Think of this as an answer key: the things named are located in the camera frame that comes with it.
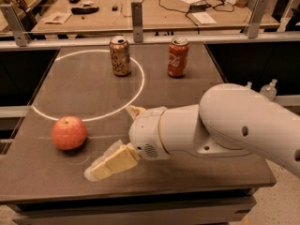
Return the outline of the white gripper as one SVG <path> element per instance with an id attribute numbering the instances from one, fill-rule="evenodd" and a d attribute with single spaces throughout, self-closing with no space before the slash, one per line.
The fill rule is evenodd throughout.
<path id="1" fill-rule="evenodd" d="M 133 119 L 128 132 L 130 143 L 124 144 L 121 140 L 113 143 L 84 171 L 84 177 L 92 182 L 106 179 L 137 166 L 141 157 L 147 160 L 168 159 L 170 154 L 159 134 L 160 120 L 166 110 L 166 107 L 146 110 L 127 106 L 126 111 Z"/>

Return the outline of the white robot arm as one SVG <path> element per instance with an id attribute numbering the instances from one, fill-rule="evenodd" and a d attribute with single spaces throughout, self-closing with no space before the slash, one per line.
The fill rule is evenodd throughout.
<path id="1" fill-rule="evenodd" d="M 90 181 L 122 173 L 140 159 L 185 152 L 198 158 L 254 153 L 300 176 L 300 117 L 270 98 L 233 83 L 210 88 L 198 104 L 168 109 L 128 106 L 129 143 L 117 141 L 85 171 Z"/>

